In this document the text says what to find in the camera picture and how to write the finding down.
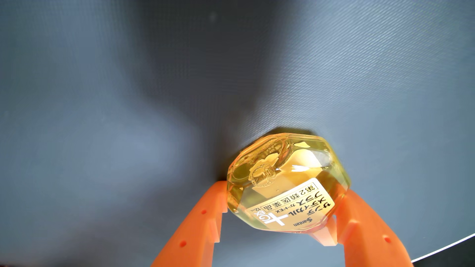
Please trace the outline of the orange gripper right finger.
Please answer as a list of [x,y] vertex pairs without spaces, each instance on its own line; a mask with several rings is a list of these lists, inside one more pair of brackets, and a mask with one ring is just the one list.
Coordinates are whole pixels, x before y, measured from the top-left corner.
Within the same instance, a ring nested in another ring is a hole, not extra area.
[[353,190],[346,191],[335,215],[346,267],[413,266],[397,235]]

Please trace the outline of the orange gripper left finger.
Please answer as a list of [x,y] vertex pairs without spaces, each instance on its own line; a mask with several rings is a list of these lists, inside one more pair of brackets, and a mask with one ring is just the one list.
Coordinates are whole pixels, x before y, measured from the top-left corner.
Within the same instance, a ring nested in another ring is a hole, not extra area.
[[228,212],[227,183],[214,183],[200,198],[155,258],[152,267],[211,267]]

